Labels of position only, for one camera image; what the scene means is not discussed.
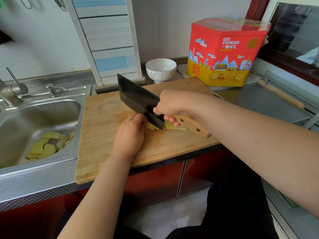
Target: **person's left hand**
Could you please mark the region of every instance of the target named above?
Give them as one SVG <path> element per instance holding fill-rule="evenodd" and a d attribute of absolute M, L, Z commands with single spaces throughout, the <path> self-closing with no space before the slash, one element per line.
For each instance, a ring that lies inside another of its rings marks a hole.
<path fill-rule="evenodd" d="M 147 126 L 148 121 L 144 115 L 137 113 L 130 115 L 117 130 L 112 154 L 132 162 L 135 154 L 141 148 Z"/>

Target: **tiled floor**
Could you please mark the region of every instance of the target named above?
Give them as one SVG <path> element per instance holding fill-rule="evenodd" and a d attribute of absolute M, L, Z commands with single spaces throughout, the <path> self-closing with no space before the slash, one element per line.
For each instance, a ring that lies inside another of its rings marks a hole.
<path fill-rule="evenodd" d="M 176 228 L 200 225 L 206 213 L 208 189 L 135 211 L 124 218 L 124 223 L 151 239 L 164 239 Z M 276 221 L 275 229 L 280 239 L 287 239 Z"/>

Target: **wooden knife handle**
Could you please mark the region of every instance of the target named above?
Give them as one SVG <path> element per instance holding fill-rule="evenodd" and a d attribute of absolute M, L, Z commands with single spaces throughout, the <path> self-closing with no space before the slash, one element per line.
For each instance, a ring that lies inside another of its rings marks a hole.
<path fill-rule="evenodd" d="M 305 105 L 298 101 L 297 99 L 289 96 L 288 94 L 286 94 L 285 92 L 281 91 L 280 89 L 274 87 L 273 85 L 266 85 L 264 80 L 259 80 L 258 84 L 260 84 L 261 86 L 263 86 L 264 88 L 270 90 L 271 92 L 275 93 L 277 96 L 279 96 L 281 99 L 289 102 L 290 104 L 292 104 L 295 108 L 297 109 L 304 109 Z"/>
<path fill-rule="evenodd" d="M 211 134 L 209 131 L 207 131 L 195 118 L 181 114 L 175 115 L 174 117 L 180 124 L 192 132 L 201 135 L 202 137 L 210 138 Z"/>

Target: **black knife blade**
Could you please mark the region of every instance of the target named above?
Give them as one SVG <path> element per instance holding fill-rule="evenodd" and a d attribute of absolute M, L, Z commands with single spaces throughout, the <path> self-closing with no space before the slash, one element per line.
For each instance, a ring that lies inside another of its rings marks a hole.
<path fill-rule="evenodd" d="M 157 115 L 153 112 L 153 108 L 157 106 L 160 98 L 120 74 L 117 74 L 117 80 L 121 101 L 133 111 L 146 116 L 149 123 L 163 130 L 164 115 Z"/>

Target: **forearm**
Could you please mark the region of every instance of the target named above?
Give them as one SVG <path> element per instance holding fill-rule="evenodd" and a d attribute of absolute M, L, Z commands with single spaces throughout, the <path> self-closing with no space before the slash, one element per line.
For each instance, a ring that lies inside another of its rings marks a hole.
<path fill-rule="evenodd" d="M 112 154 L 58 238 L 113 238 L 129 170 Z"/>
<path fill-rule="evenodd" d="M 213 96 L 188 94 L 183 104 L 186 112 L 250 168 L 319 216 L 317 133 Z"/>

